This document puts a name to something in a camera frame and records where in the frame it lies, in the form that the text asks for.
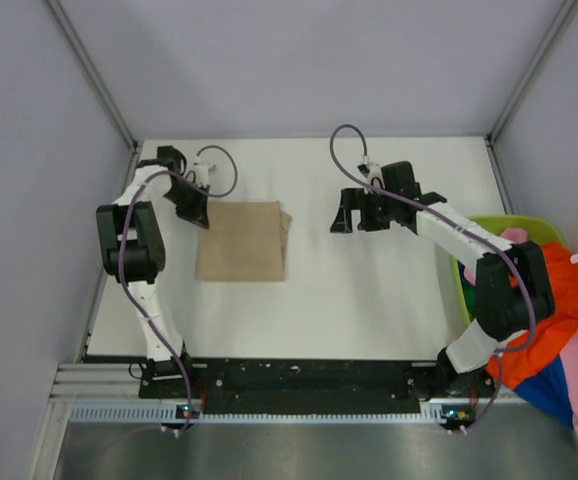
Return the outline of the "beige t shirt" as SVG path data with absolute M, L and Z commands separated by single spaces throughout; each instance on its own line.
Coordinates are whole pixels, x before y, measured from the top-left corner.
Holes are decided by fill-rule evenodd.
M 205 282 L 282 282 L 292 217 L 273 202 L 208 205 L 199 234 L 196 278 Z

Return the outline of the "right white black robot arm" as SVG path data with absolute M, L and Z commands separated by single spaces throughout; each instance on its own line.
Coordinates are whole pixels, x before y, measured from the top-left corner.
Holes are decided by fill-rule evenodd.
M 382 231 L 398 224 L 441 248 L 475 276 L 473 319 L 464 332 L 443 348 L 436 360 L 436 384 L 456 396 L 491 357 L 509 350 L 523 335 L 528 347 L 538 324 L 556 310 L 542 249 L 533 241 L 514 243 L 495 235 L 459 213 L 436 192 L 422 192 L 407 161 L 379 166 L 363 160 L 341 192 L 330 230 L 348 234 L 356 228 Z M 357 226 L 354 211 L 360 213 Z

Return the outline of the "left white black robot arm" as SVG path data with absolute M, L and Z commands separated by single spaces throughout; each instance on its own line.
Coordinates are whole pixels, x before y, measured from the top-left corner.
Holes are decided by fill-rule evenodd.
M 96 209 L 103 268 L 121 285 L 145 336 L 143 380 L 160 380 L 178 397 L 193 390 L 196 374 L 185 365 L 184 340 L 158 295 L 157 277 L 164 271 L 166 251 L 155 202 L 170 202 L 179 219 L 207 229 L 209 175 L 208 167 L 189 165 L 175 147 L 160 146 L 155 158 L 138 163 L 116 200 Z

